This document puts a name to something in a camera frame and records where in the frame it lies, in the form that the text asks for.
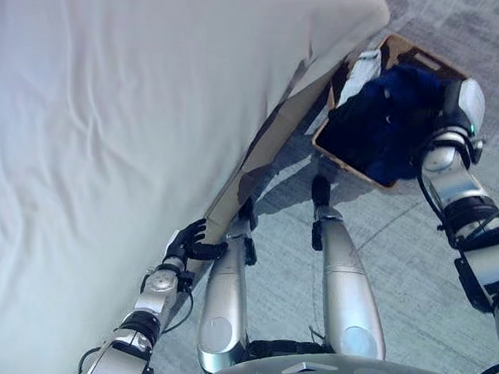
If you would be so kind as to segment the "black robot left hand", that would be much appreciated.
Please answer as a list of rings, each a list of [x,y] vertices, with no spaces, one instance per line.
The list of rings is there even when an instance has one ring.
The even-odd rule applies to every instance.
[[[206,237],[206,224],[206,219],[199,219],[187,225],[182,231],[177,231],[167,246],[164,260],[177,258],[186,264],[188,259],[210,261],[224,257],[229,247],[228,243],[203,243]]]

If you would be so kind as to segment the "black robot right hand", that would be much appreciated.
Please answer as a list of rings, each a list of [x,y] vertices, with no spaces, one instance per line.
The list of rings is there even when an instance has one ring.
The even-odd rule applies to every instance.
[[[444,86],[443,105],[436,118],[437,129],[458,127],[468,137],[476,136],[485,113],[482,88],[475,79],[450,80]]]

